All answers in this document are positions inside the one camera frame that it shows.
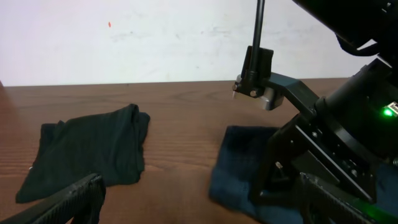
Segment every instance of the metal rod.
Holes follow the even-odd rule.
[[[251,60],[249,67],[249,70],[253,72],[257,71],[257,65],[258,65],[260,42],[261,42],[262,19],[264,17],[264,4],[265,0],[257,0],[256,25],[254,27],[253,48],[251,50]]]

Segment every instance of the fabric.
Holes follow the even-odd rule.
[[[17,203],[48,197],[88,174],[106,186],[136,183],[144,170],[142,143],[150,117],[130,104],[112,113],[43,124],[36,160]]]
[[[249,200],[249,190],[267,140],[277,128],[227,128],[217,163],[211,174],[209,196],[220,205],[243,212],[261,223],[303,223],[298,210],[258,206]],[[398,170],[382,165],[377,172],[376,206],[398,216]]]

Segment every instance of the wooden table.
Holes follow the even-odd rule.
[[[345,79],[305,80],[327,95]],[[135,103],[151,116],[145,171],[134,185],[107,188],[100,223],[255,223],[208,198],[210,172],[229,125],[281,126],[297,110],[268,112],[231,99],[233,82],[0,87],[0,220],[16,204],[35,159],[42,123],[114,111]]]

